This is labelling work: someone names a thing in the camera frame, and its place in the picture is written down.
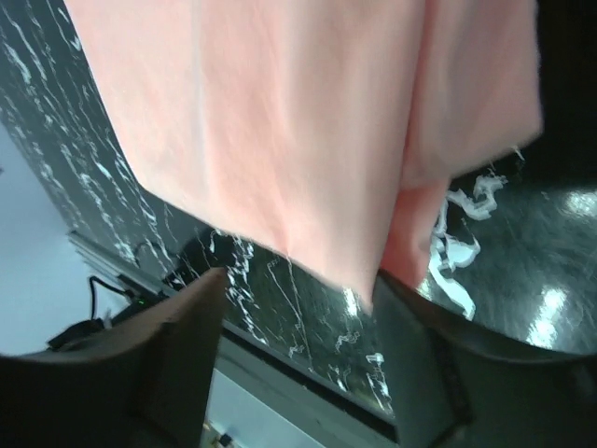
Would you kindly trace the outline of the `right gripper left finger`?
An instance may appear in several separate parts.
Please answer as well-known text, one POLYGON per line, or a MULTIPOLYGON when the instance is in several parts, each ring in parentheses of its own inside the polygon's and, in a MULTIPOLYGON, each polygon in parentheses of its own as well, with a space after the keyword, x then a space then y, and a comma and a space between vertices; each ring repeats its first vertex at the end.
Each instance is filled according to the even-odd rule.
POLYGON ((199 446, 227 285, 211 269, 62 350, 2 357, 2 446, 199 446))

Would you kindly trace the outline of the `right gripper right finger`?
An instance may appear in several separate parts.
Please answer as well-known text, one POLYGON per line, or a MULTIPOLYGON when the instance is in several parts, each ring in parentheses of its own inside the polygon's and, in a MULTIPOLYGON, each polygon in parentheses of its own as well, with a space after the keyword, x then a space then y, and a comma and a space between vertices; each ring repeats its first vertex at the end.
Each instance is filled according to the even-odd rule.
POLYGON ((594 355, 486 329, 385 271, 372 314, 399 446, 595 446, 594 355))

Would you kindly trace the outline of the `salmon pink t shirt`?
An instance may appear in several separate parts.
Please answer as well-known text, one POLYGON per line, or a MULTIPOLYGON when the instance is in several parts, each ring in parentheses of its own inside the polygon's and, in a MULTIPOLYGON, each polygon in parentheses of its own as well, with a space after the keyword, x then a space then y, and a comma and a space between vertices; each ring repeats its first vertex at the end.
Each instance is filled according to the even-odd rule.
POLYGON ((364 301, 542 129, 533 1, 70 1, 139 184, 364 301))

